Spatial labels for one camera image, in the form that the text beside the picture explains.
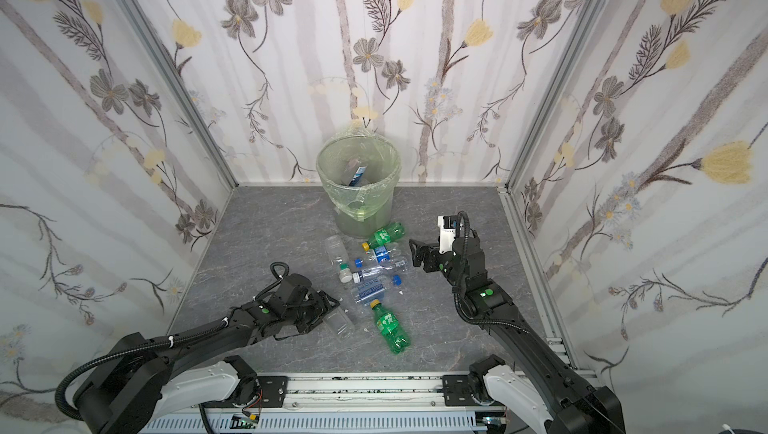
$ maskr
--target white bottle cap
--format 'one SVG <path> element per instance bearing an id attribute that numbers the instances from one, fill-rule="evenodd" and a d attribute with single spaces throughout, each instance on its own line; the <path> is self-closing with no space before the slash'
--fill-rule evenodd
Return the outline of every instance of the white bottle cap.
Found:
<path id="1" fill-rule="evenodd" d="M 339 280 L 341 280 L 343 283 L 348 283 L 352 280 L 352 271 L 349 267 L 346 266 L 346 264 L 342 264 L 342 266 L 344 267 L 339 270 Z"/>

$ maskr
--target black cable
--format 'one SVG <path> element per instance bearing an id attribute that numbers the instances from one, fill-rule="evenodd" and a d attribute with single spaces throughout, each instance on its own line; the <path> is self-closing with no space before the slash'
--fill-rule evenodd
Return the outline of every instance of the black cable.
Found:
<path id="1" fill-rule="evenodd" d="M 277 266 L 280 266 L 280 267 L 282 267 L 282 268 L 283 268 L 283 275 L 279 275 L 279 274 L 278 274 L 278 273 L 275 271 L 275 267 L 277 267 Z M 278 260 L 277 262 L 273 262 L 272 264 L 270 264 L 270 272 L 272 273 L 272 275 L 274 275 L 274 276 L 275 276 L 275 279 L 278 279 L 278 280 L 283 280 L 283 277 L 285 277 L 286 275 L 288 275 L 288 273 L 290 272 L 290 267 L 288 266 L 288 264 L 286 264 L 286 263 L 284 263 L 284 262 L 280 262 L 280 261 Z"/>
<path id="2" fill-rule="evenodd" d="M 467 324 L 473 324 L 474 326 L 487 326 L 487 325 L 496 325 L 496 326 L 507 326 L 507 327 L 513 327 L 516 330 L 520 331 L 521 333 L 528 334 L 530 331 L 525 329 L 524 327 L 521 327 L 520 325 L 517 325 L 513 323 L 512 321 L 508 321 L 505 319 L 473 319 L 469 315 L 466 315 L 464 312 L 464 309 L 462 309 L 462 299 L 467 293 L 467 275 L 465 272 L 466 266 L 467 266 L 467 247 L 469 246 L 469 232 L 472 230 L 472 228 L 469 226 L 469 215 L 463 210 L 459 211 L 457 214 L 460 219 L 459 226 L 463 226 L 463 238 L 464 242 L 462 243 L 462 259 L 458 263 L 458 272 L 459 272 L 459 278 L 458 278 L 458 285 L 461 290 L 460 293 L 454 293 L 453 294 L 453 304 L 456 307 L 456 312 L 458 313 L 458 316 Z"/>
<path id="3" fill-rule="evenodd" d="M 205 428 L 205 431 L 208 434 L 216 434 L 214 431 L 214 428 L 210 425 L 210 422 L 208 421 L 208 416 L 205 413 L 205 408 L 203 407 L 203 402 L 197 405 L 198 408 L 200 408 L 200 418 L 203 420 L 203 427 Z"/>
<path id="4" fill-rule="evenodd" d="M 197 334 L 190 334 L 185 337 L 174 339 L 174 344 L 176 345 L 176 344 L 188 343 L 193 340 L 198 340 L 203 337 L 207 337 L 210 334 L 213 334 L 222 330 L 227 325 L 228 325 L 228 321 L 222 320 L 221 324 L 217 325 L 216 327 L 211 327 L 210 329 L 199 332 Z M 58 407 L 58 410 L 62 411 L 63 414 L 65 414 L 68 417 L 71 417 L 74 420 L 78 420 L 78 421 L 83 420 L 83 417 L 80 415 L 80 411 L 74 408 L 72 405 L 70 405 L 69 402 L 67 402 L 67 396 L 66 396 L 67 388 L 69 387 L 70 384 L 72 384 L 72 381 L 82 376 L 85 372 L 88 372 L 94 367 L 100 366 L 105 362 L 109 362 L 119 357 L 127 356 L 129 354 L 138 354 L 139 352 L 147 352 L 151 350 L 164 349 L 167 347 L 170 347 L 170 340 L 160 341 L 159 343 L 150 341 L 148 343 L 140 344 L 139 346 L 136 346 L 136 347 L 131 347 L 130 349 L 121 350 L 118 352 L 111 352 L 106 356 L 97 357 L 94 360 L 85 362 L 82 366 L 68 373 L 66 377 L 64 377 L 62 381 L 59 382 L 58 386 L 56 387 L 56 392 L 54 393 L 54 401 L 56 403 L 56 407 Z"/>

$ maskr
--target trash can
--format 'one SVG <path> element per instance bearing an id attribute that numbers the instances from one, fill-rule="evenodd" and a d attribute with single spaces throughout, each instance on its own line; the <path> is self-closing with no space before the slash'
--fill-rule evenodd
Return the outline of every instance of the trash can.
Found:
<path id="1" fill-rule="evenodd" d="M 360 187 L 343 185 L 342 174 L 351 159 L 366 166 Z M 402 162 L 391 142 L 363 126 L 351 125 L 331 137 L 317 156 L 322 188 L 336 206 L 336 225 L 342 233 L 365 238 L 389 223 L 392 192 L 400 179 Z"/>

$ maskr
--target floral wallpaper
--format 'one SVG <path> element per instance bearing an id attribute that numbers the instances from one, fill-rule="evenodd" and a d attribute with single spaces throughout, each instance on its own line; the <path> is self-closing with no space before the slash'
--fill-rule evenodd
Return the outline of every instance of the floral wallpaper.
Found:
<path id="1" fill-rule="evenodd" d="M 609 0 L 513 186 L 627 432 L 768 422 L 766 49 L 764 0 Z"/>
<path id="2" fill-rule="evenodd" d="M 85 432 L 55 386 L 168 328 L 230 189 L 113 0 L 0 11 L 0 425 Z"/>
<path id="3" fill-rule="evenodd" d="M 407 182 L 501 183 L 585 0 L 139 0 L 240 182 L 319 182 L 350 121 Z"/>

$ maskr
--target green bottle label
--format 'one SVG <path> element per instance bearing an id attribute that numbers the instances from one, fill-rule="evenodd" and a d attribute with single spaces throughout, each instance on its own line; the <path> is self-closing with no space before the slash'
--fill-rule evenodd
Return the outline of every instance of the green bottle label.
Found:
<path id="1" fill-rule="evenodd" d="M 376 240 L 379 242 L 379 246 L 383 246 L 386 243 L 389 243 L 391 239 L 389 238 L 389 233 L 385 231 L 384 229 L 381 229 L 374 234 L 376 237 Z"/>
<path id="2" fill-rule="evenodd" d="M 396 330 L 399 325 L 400 323 L 398 322 L 397 317 L 390 313 L 382 315 L 379 320 L 376 321 L 376 327 L 379 328 L 379 332 L 385 335 Z"/>

